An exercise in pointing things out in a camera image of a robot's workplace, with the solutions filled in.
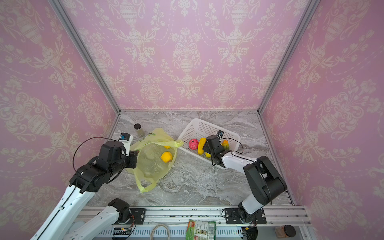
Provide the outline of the yellow-green plastic bag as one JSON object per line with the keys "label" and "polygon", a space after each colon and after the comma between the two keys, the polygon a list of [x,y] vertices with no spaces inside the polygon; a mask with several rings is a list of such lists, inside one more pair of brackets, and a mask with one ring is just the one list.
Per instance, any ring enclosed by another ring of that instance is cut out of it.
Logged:
{"label": "yellow-green plastic bag", "polygon": [[[132,151],[138,151],[137,167],[128,169],[135,175],[136,184],[139,191],[143,194],[152,191],[158,181],[165,177],[173,167],[178,149],[184,145],[182,140],[174,140],[162,128],[156,128],[147,136],[131,145]],[[164,152],[171,152],[173,160],[164,163],[161,156]]]}

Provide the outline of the orange yellow mango toy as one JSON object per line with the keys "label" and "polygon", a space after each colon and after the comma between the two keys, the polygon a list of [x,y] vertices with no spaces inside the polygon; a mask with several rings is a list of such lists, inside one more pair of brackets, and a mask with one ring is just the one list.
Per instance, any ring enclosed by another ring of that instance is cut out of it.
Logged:
{"label": "orange yellow mango toy", "polygon": [[164,163],[169,163],[173,160],[173,155],[171,152],[164,152],[161,156],[161,160],[164,162]]}

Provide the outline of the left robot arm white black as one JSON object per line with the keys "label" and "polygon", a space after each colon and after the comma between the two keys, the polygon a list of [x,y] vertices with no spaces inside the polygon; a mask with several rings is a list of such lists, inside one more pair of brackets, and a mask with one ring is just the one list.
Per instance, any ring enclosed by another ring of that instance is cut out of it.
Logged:
{"label": "left robot arm white black", "polygon": [[112,224],[125,224],[133,219],[130,205],[121,199],[112,200],[99,214],[72,228],[84,206],[104,185],[112,182],[125,169],[137,166],[136,151],[131,151],[133,137],[123,133],[117,141],[108,140],[98,156],[75,171],[59,203],[53,209],[34,240],[92,240]]}

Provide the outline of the yellow banana toy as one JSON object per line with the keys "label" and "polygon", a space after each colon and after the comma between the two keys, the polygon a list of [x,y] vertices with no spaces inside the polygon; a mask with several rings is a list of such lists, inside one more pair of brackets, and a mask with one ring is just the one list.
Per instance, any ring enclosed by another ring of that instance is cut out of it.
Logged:
{"label": "yellow banana toy", "polygon": [[199,144],[198,144],[198,155],[202,155],[205,151],[204,151],[204,146],[205,146],[205,143],[206,143],[206,138],[201,138],[200,141],[199,141]]}

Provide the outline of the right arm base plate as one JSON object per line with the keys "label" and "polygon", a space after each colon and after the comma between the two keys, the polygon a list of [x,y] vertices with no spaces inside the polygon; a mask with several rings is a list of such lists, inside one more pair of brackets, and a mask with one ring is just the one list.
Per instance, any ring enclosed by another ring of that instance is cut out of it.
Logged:
{"label": "right arm base plate", "polygon": [[256,224],[265,225],[267,223],[266,215],[263,209],[259,209],[253,214],[248,214],[246,211],[238,208],[225,208],[224,216],[227,225],[235,224]]}

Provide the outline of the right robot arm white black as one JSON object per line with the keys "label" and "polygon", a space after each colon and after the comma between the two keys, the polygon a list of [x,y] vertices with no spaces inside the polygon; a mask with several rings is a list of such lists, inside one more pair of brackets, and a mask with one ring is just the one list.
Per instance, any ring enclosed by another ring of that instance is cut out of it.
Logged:
{"label": "right robot arm white black", "polygon": [[232,169],[246,176],[252,193],[238,205],[238,216],[244,223],[255,221],[257,211],[288,189],[285,180],[266,156],[247,158],[226,150],[215,135],[207,137],[203,150],[211,155],[214,166]]}

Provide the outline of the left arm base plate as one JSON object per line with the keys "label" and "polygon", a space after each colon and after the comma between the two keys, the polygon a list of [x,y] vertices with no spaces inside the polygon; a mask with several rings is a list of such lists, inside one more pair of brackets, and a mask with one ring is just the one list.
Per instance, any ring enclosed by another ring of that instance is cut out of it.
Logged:
{"label": "left arm base plate", "polygon": [[130,208],[130,218],[126,222],[126,225],[143,225],[146,210],[145,208]]}

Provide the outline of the pink dragon fruit toy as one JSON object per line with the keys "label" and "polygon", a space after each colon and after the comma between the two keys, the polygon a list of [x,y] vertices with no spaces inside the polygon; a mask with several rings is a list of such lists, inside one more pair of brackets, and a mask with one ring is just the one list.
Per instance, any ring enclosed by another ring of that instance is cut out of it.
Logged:
{"label": "pink dragon fruit toy", "polygon": [[197,139],[191,139],[189,141],[189,148],[191,150],[197,150],[199,147],[199,141]]}

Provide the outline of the white plastic basket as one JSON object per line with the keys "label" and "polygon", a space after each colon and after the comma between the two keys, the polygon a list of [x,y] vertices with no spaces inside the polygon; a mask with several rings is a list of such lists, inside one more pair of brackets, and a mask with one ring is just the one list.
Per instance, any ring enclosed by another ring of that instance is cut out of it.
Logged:
{"label": "white plastic basket", "polygon": [[182,140],[184,143],[184,145],[181,147],[181,150],[191,154],[193,157],[197,157],[202,161],[211,163],[211,159],[207,158],[205,154],[198,155],[197,150],[191,150],[189,148],[189,141],[191,139],[197,139],[199,141],[201,138],[215,135],[218,130],[224,132],[223,138],[229,141],[230,150],[239,151],[239,148],[241,148],[241,137],[239,134],[197,118],[191,120],[191,122],[180,134],[178,140]]}

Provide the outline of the yellow green corn toy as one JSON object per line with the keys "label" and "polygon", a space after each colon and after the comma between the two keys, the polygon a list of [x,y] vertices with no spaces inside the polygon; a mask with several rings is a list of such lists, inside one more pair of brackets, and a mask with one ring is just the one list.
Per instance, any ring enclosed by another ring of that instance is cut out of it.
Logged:
{"label": "yellow green corn toy", "polygon": [[225,151],[229,151],[230,150],[229,141],[227,141],[227,140],[222,141],[222,146],[223,146]]}

